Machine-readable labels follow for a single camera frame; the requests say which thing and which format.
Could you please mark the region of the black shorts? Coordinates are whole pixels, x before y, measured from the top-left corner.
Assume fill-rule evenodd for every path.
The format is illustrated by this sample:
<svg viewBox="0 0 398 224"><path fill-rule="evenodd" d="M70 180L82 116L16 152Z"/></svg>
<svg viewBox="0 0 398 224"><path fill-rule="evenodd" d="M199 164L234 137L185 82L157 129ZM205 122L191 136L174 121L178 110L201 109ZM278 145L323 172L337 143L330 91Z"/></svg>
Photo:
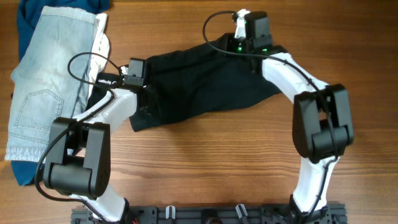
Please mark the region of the black shorts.
<svg viewBox="0 0 398 224"><path fill-rule="evenodd" d="M187 50L146 59L144 85L159 96L159 115L129 118L135 132L172 124L212 111L235 110L280 93L240 57L225 55L226 34Z"/></svg>

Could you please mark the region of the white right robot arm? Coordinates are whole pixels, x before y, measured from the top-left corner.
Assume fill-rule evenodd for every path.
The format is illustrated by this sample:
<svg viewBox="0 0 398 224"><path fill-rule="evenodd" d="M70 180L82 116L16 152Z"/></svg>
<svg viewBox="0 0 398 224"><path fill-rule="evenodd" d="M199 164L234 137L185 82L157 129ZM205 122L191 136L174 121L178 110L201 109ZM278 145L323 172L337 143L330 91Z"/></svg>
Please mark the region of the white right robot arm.
<svg viewBox="0 0 398 224"><path fill-rule="evenodd" d="M292 139L301 157L297 186L282 216L289 223L327 222L331 205L326 193L333 169L353 143L348 92L329 85L298 65L285 49L272 43L264 11L232 13L236 30L228 55L260 62L261 75L293 104Z"/></svg>

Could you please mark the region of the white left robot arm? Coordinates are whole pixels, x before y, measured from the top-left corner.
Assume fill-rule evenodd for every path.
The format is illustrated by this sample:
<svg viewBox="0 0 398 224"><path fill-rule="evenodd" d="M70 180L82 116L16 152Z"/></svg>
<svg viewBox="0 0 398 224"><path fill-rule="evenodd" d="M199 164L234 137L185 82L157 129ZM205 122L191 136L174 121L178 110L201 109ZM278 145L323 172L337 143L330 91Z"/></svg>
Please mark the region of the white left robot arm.
<svg viewBox="0 0 398 224"><path fill-rule="evenodd" d="M60 202L80 202L92 213L94 223L137 223L128 201L109 184L111 134L137 110L143 86L122 85L110 89L88 111L59 117L50 128L50 144L39 163L43 174L35 178L37 190L56 190Z"/></svg>

